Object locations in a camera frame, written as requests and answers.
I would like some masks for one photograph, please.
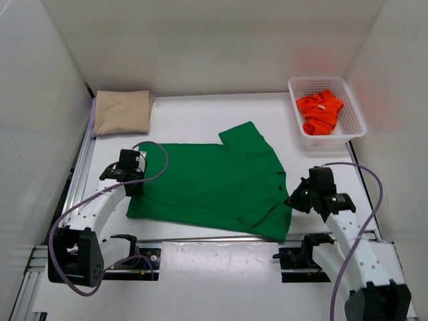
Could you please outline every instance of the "white table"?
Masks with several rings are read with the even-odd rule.
[[[374,252],[397,282],[404,282],[391,244]],[[331,283],[283,284],[272,255],[276,243],[163,243],[159,281],[103,281],[90,298],[43,276],[33,307],[46,321],[328,320]],[[409,317],[416,317],[413,305]],[[344,302],[336,319],[345,320]]]
[[[148,135],[97,138],[90,163],[84,196],[90,196],[102,171],[118,160],[120,149],[131,148],[137,142],[219,143],[218,134],[234,126],[252,121],[266,141],[273,147],[285,171],[287,189],[291,193],[308,169],[331,161],[351,162],[348,150],[327,157],[308,154],[300,146],[300,133],[289,93],[234,94],[156,98]],[[332,167],[339,193],[348,193],[356,205],[360,221],[370,214],[370,205],[357,171],[350,166]],[[126,218],[129,199],[123,200],[109,218],[101,237],[127,233],[141,240],[194,239],[206,237],[248,236],[245,233],[207,229],[149,219]],[[368,230],[376,229],[371,222]],[[321,217],[293,211],[288,235],[329,232]]]
[[[117,161],[121,148],[142,140],[157,142],[221,143],[218,133],[253,121],[274,148],[287,172],[291,193],[308,176],[308,169],[328,161],[351,158],[344,146],[334,158],[308,155],[300,148],[299,132],[289,94],[157,98],[150,134],[97,139],[86,181],[85,197],[93,193],[103,169]],[[353,167],[332,167],[340,193],[348,193],[361,221],[370,214],[364,189]],[[127,220],[123,201],[107,222],[101,237],[129,233],[145,240],[247,236],[244,233],[205,229],[142,219]],[[369,229],[376,229],[372,222]],[[293,212],[289,237],[328,232],[319,215]],[[395,248],[374,243],[385,269],[403,282]],[[276,243],[211,242],[162,243],[157,282],[103,281],[99,292],[82,298],[63,284],[43,277],[33,308],[47,312],[47,321],[61,320],[328,320],[331,283],[283,284]],[[344,320],[344,302],[336,303],[336,320]],[[409,316],[414,317],[413,306]]]

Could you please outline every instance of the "wire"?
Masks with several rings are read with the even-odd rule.
[[[75,293],[77,293],[77,294],[79,294],[81,296],[88,297],[88,296],[94,295],[98,291],[98,289],[100,288],[102,277],[100,278],[100,283],[98,283],[96,285],[96,287],[94,288],[94,290],[92,290],[91,292],[83,292],[80,289],[78,289],[70,281],[70,279],[67,278],[67,276],[65,275],[65,273],[62,271],[62,268],[60,267],[60,264],[58,263],[58,259],[57,259],[56,255],[55,255],[55,251],[54,251],[54,234],[55,234],[55,231],[58,228],[58,226],[60,225],[60,222],[62,221],[62,219],[64,217],[66,217],[68,214],[70,214],[75,209],[78,209],[82,205],[84,205],[86,203],[89,203],[90,201],[93,201],[94,199],[96,199],[97,197],[103,195],[104,193],[106,193],[108,191],[111,191],[111,190],[113,190],[113,189],[115,189],[117,187],[121,187],[121,186],[126,186],[126,185],[131,185],[131,184],[138,184],[138,183],[145,183],[145,182],[149,182],[149,181],[154,181],[155,179],[157,179],[158,177],[160,177],[163,173],[165,173],[165,171],[167,170],[168,165],[169,165],[169,156],[168,156],[168,153],[165,150],[165,148],[163,146],[161,146],[160,144],[158,144],[157,142],[152,142],[152,141],[148,140],[146,142],[139,142],[137,145],[135,145],[134,147],[132,147],[132,149],[134,149],[137,146],[144,145],[144,144],[154,144],[154,145],[158,146],[164,152],[164,154],[165,154],[165,166],[163,167],[163,169],[158,174],[156,174],[155,176],[150,177],[148,179],[136,179],[134,181],[117,183],[117,184],[114,184],[112,186],[106,187],[102,191],[99,191],[99,192],[93,194],[92,196],[88,197],[87,199],[84,199],[80,203],[78,203],[78,204],[70,207],[67,211],[65,211],[63,214],[61,214],[61,216],[58,217],[58,219],[52,225],[52,229],[51,229],[51,232],[49,234],[49,240],[48,240],[48,246],[47,246],[47,248],[48,248],[49,254],[51,256],[51,261],[53,263],[53,266],[55,267],[55,270],[57,271],[57,273],[60,276],[61,280],[65,284],[67,284],[69,286],[69,288],[71,288],[73,291],[75,291]],[[152,280],[153,280],[153,268],[152,268],[152,265],[151,265],[150,261],[147,259],[147,257],[145,257],[143,255],[139,255],[138,254],[138,255],[131,256],[131,257],[127,257],[125,259],[121,259],[120,261],[117,261],[114,265],[117,265],[117,264],[120,264],[120,263],[124,263],[124,262],[126,262],[126,261],[128,261],[130,259],[136,259],[136,258],[142,258],[144,261],[147,262],[147,264],[148,264],[148,266],[149,266],[149,268],[150,268],[150,270],[152,272]]]
[[[379,210],[379,207],[381,206],[382,199],[383,199],[383,186],[382,186],[381,179],[379,178],[379,176],[377,176],[375,174],[375,172],[373,172],[371,169],[369,169],[365,166],[362,166],[360,164],[354,164],[354,163],[348,163],[348,162],[333,162],[333,163],[326,163],[323,165],[323,167],[324,166],[330,166],[330,165],[350,165],[350,166],[358,167],[360,169],[364,169],[365,171],[370,173],[374,177],[374,179],[376,179],[376,181],[379,185],[379,199],[377,200],[376,206],[374,206],[372,213],[367,217],[364,224],[362,224],[362,227],[361,227],[360,231],[358,232],[358,235],[355,239],[355,242],[354,242],[354,244],[352,244],[352,247],[350,248],[348,255],[345,257],[345,260],[342,264],[342,267],[339,270],[336,281],[334,283],[333,292],[332,292],[332,299],[330,302],[330,321],[334,321],[334,306],[336,305],[336,297],[337,297],[337,293],[339,291],[340,281],[343,277],[345,269],[348,266],[352,255],[354,254],[354,252],[356,250],[356,247],[359,245],[359,243],[362,239],[362,235],[364,234],[364,231],[367,228],[367,225],[370,223],[372,218],[375,217],[377,211]]]

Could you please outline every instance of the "white plastic basket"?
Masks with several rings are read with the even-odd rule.
[[[308,150],[323,152],[336,150],[352,138],[366,134],[367,129],[360,110],[343,78],[335,76],[293,77],[288,80],[288,89],[290,90],[298,126],[302,134],[302,143]],[[311,136],[303,130],[305,119],[297,107],[296,100],[304,96],[311,96],[325,89],[330,89],[337,98],[344,102],[344,106],[340,111],[336,128],[330,135]]]

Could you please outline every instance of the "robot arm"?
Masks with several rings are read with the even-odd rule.
[[[346,257],[360,233],[356,208],[347,194],[338,194],[331,169],[314,167],[309,178],[286,201],[290,207],[321,215]],[[302,243],[302,257],[317,263],[332,280],[336,280],[345,259],[328,235],[307,235]],[[361,239],[349,256],[348,267],[339,289],[348,321],[407,319],[411,293],[406,284],[396,284],[373,252],[370,243]]]
[[[117,184],[144,178],[146,159],[144,152],[121,150],[120,158],[101,175],[96,191]],[[126,196],[142,196],[143,183],[120,186],[112,189],[80,208],[77,215],[58,228],[54,235],[54,251],[57,260],[73,284],[95,287],[105,268],[120,259],[139,253],[138,240],[131,235],[112,235],[110,239],[99,240],[102,228],[114,208]],[[126,262],[134,266],[138,259]],[[60,282],[49,255],[48,276],[51,282]]]

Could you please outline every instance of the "folded beige towel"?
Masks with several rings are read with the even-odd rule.
[[[103,92],[96,95],[94,132],[148,132],[154,96],[148,90]]]

